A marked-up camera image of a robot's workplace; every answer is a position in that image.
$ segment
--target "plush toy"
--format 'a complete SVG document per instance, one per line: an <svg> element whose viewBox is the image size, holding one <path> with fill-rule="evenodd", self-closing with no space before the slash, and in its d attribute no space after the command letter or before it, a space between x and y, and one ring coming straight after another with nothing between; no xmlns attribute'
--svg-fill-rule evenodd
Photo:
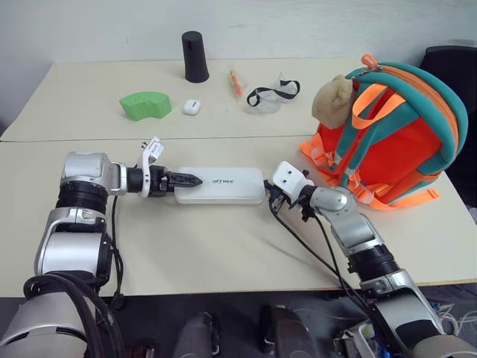
<svg viewBox="0 0 477 358"><path fill-rule="evenodd" d="M353 82L338 75L320 88L313 100L312 115L325 127L342 126L351 111L355 98Z"/></svg>

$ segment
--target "table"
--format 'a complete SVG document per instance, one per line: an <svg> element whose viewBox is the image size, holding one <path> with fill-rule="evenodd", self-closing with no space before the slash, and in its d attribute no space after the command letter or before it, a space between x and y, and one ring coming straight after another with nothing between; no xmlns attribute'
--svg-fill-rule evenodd
<svg viewBox="0 0 477 358"><path fill-rule="evenodd" d="M309 169L297 146L308 136L165 139L159 163L181 166L256 166L266 178L281 160ZM22 296L49 210L54 208L69 151L104 151L132 166L141 140L0 142L0 296ZM433 186L436 202L388 213L360 210L381 233L397 262L421 285L463 283L477 277L477 228L445 174ZM274 220L268 205L180 205L174 198L121 198L119 247L124 293L333 289L336 279ZM326 244L314 222L285 213L291 226L321 255ZM346 279L346 260L333 241ZM114 278L101 291L111 295Z"/></svg>
<svg viewBox="0 0 477 358"><path fill-rule="evenodd" d="M311 103L318 89L337 74L360 66L358 57L209 60L209 80L192 84L184 80L183 61L55 63L1 140L311 135L317 127ZM249 83L247 93L270 86L281 72L286 79L298 80L301 92L277 113L249 113L244 99L237 101L233 96L228 78L231 69ZM162 119L127 119L119 99L141 91L169 95L172 112ZM182 114L188 98L202 102L196 116Z"/></svg>

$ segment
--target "orange marker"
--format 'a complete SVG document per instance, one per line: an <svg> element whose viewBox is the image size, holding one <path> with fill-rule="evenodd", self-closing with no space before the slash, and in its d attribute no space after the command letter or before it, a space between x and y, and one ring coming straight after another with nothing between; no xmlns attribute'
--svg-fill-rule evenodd
<svg viewBox="0 0 477 358"><path fill-rule="evenodd" d="M232 81L233 89L237 97L241 97L242 91L239 79L237 78L237 74L234 71L230 71L230 80Z"/></svg>

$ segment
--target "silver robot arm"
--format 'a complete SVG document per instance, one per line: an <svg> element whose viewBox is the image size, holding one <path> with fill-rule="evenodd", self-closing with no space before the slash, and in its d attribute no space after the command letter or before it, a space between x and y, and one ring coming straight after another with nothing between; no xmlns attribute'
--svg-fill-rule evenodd
<svg viewBox="0 0 477 358"><path fill-rule="evenodd" d="M348 270L361 279L376 335L391 353L416 358L477 355L472 346L445 335L423 293L397 265L369 219L356 210L347 189L316 187L290 163L281 162L269 191L282 193L292 206L301 206L305 221L317 213L331 224L332 235L348 259Z"/></svg>
<svg viewBox="0 0 477 358"><path fill-rule="evenodd" d="M34 260L36 276L25 284L27 301L0 340L0 357L76 358L87 348L91 357L104 356L101 349L90 347L89 330L96 329L94 317L101 310L107 328L114 328L113 316L96 294L108 282L112 262L105 216L108 196L137 192L161 197L176 186L201 183L193 175L152 166L162 150L156 137L144 142L134 168L111 162L104 153L68 154L56 208L48 216Z"/></svg>

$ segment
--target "green sponge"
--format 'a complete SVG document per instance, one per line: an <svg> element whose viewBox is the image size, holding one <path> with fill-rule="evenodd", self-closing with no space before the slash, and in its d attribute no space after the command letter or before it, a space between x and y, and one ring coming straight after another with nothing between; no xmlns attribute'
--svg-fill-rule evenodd
<svg viewBox="0 0 477 358"><path fill-rule="evenodd" d="M138 92L119 100L127 116L134 121L143 118L162 118L171 112L171 101L164 93Z"/></svg>

